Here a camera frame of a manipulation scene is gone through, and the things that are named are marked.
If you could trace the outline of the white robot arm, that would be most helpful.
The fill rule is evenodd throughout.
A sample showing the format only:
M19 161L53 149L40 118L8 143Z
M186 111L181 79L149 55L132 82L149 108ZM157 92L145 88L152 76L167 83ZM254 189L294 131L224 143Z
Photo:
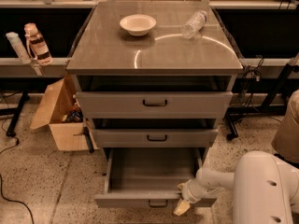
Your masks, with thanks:
M201 168L178 188L177 216L220 188L233 192L234 224L293 224L292 215L299 212L299 170L262 151L243 155L232 173Z

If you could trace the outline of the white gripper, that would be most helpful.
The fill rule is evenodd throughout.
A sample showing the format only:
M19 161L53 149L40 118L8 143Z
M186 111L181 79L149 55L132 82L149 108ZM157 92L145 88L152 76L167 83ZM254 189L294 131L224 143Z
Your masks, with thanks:
M178 189L181 192L181 198L178 200L174 214L181 216L190 209L190 204L198 203L203 199L215 198L220 187L210 186L197 179L190 179L185 183L178 184Z

